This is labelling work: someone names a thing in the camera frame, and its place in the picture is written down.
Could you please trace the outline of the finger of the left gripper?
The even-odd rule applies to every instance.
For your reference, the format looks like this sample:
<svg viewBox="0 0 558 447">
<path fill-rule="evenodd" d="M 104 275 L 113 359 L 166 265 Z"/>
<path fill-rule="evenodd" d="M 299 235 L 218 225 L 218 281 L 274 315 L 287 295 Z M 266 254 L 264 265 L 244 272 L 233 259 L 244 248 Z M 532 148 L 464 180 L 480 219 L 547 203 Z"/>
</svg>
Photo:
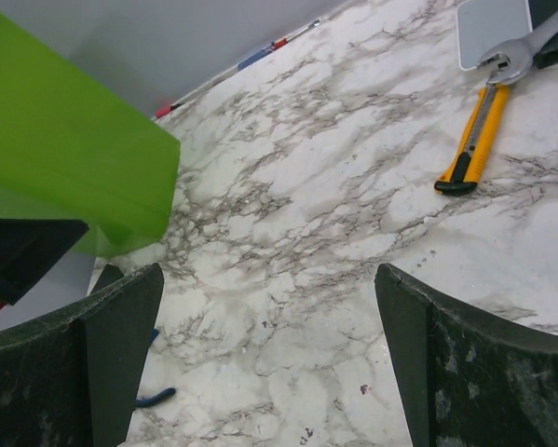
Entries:
<svg viewBox="0 0 558 447">
<path fill-rule="evenodd" d="M 0 219 L 0 307 L 17 303 L 87 232 L 75 219 Z"/>
</svg>

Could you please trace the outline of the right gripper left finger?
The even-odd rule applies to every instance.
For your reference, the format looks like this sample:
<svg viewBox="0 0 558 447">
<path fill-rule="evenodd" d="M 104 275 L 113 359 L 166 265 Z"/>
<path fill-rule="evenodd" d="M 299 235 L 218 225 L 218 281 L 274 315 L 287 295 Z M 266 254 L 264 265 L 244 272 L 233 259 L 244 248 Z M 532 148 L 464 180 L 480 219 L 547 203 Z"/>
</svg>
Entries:
<svg viewBox="0 0 558 447">
<path fill-rule="evenodd" d="M 0 446 L 124 442 L 163 288 L 150 264 L 0 331 Z"/>
</svg>

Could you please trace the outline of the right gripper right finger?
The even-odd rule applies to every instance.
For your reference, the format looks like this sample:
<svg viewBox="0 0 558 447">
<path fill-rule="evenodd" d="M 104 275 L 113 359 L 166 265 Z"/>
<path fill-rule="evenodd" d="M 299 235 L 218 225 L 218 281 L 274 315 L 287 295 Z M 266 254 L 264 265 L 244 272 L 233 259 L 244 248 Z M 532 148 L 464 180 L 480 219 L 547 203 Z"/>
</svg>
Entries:
<svg viewBox="0 0 558 447">
<path fill-rule="evenodd" d="M 558 336 L 437 291 L 392 264 L 375 294 L 415 446 L 558 446 Z"/>
</svg>

